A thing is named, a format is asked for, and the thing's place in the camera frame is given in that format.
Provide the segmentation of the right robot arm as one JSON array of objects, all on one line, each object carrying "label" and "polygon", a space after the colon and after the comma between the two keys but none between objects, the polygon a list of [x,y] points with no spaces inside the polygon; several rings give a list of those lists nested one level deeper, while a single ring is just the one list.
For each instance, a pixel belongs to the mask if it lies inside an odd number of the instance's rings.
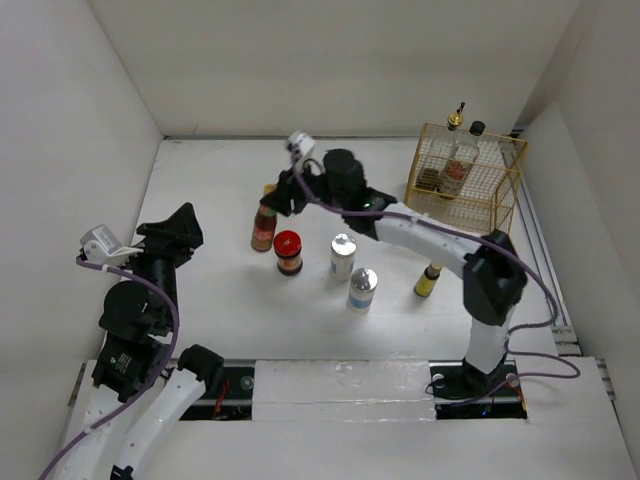
[{"label": "right robot arm", "polygon": [[495,388],[506,359],[512,313],[527,283],[509,236],[495,230],[477,237],[418,214],[368,186],[361,162],[349,150],[327,151],[319,174],[309,166],[311,146],[288,143],[286,150],[291,166],[280,172],[275,190],[264,195],[261,204],[284,216],[315,204],[339,215],[354,232],[403,247],[454,273],[462,282],[463,305],[472,324],[461,370],[442,385],[459,399]]}]

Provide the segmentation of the glass cruet gold spout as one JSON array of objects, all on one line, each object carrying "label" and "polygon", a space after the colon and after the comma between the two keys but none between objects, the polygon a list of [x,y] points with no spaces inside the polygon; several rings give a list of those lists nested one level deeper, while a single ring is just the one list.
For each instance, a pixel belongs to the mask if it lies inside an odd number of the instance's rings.
[{"label": "glass cruet gold spout", "polygon": [[435,191],[439,185],[440,175],[456,146],[459,127],[464,121],[465,105],[465,102],[461,102],[457,109],[449,114],[444,126],[428,127],[428,149],[424,165],[419,172],[418,187]]}]

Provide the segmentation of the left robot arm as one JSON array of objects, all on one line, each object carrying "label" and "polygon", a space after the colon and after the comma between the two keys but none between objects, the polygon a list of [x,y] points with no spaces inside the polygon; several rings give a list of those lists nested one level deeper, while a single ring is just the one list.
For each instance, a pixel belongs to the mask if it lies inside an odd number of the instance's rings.
[{"label": "left robot arm", "polygon": [[222,387],[224,360],[195,344],[173,356],[180,328],[177,269],[204,243],[194,206],[140,225],[121,243],[106,225],[80,240],[78,266],[120,277],[103,301],[106,336],[91,374],[79,432],[41,478],[138,479],[170,430],[202,396]]}]

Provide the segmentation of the small red sauce bottle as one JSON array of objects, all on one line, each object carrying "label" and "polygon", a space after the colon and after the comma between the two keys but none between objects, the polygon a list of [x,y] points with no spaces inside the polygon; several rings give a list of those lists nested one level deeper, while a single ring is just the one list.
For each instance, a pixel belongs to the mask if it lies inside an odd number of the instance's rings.
[{"label": "small red sauce bottle", "polygon": [[254,217],[251,247],[257,252],[267,252],[273,245],[277,226],[277,211],[259,204]]}]

